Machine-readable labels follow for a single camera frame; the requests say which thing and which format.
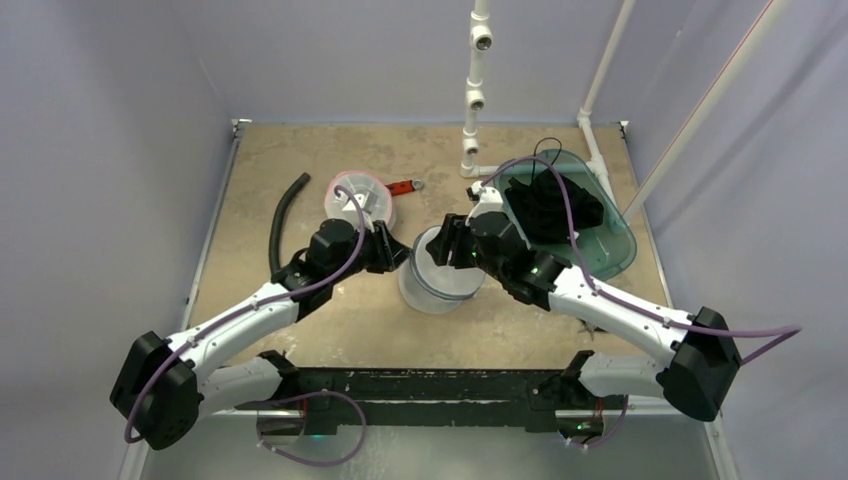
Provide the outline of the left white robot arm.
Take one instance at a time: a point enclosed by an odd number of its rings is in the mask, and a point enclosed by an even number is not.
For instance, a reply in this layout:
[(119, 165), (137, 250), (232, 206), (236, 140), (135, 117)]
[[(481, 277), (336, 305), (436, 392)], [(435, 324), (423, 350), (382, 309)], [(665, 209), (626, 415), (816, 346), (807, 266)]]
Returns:
[(176, 443), (211, 397), (201, 390), (227, 360), (288, 328), (327, 303), (336, 284), (360, 272), (397, 270), (410, 247), (382, 221), (371, 228), (324, 221), (290, 262), (255, 293), (199, 326), (162, 338), (149, 331), (132, 343), (109, 396), (126, 420), (124, 439), (154, 450)]

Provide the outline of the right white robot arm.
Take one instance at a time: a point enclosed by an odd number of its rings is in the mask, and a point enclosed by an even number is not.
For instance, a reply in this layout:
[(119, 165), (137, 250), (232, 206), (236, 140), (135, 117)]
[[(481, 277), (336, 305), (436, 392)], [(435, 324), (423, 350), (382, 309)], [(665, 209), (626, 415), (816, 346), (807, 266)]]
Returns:
[(502, 212), (449, 214), (425, 248), (438, 266), (479, 269), (518, 302), (584, 320), (648, 355), (590, 355), (561, 381), (569, 404), (637, 395), (662, 398), (703, 422), (720, 413), (742, 359), (717, 311), (671, 309), (585, 275), (565, 257), (529, 248)]

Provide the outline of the blue-trimmed white mesh laundry bag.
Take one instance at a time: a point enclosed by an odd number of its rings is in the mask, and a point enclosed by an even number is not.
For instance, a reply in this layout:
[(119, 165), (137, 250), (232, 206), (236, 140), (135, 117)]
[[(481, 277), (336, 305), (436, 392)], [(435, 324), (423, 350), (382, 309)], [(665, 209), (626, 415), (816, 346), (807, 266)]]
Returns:
[(398, 271), (399, 290), (405, 302), (419, 312), (432, 315), (449, 313), (473, 298), (486, 278), (480, 269), (456, 269), (434, 263), (426, 246), (439, 230), (439, 226), (431, 226), (420, 233), (409, 258)]

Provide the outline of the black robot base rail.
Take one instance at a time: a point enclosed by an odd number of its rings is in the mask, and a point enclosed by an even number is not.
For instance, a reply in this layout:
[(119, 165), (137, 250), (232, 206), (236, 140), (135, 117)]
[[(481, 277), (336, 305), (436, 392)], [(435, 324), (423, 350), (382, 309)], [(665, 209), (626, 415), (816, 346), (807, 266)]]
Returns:
[(564, 370), (297, 367), (281, 354), (261, 356), (279, 372), (275, 390), (241, 408), (299, 410), (308, 435), (361, 423), (575, 434), (579, 420), (596, 433), (601, 413), (625, 404), (621, 395), (597, 397), (582, 386), (577, 369), (585, 351)]

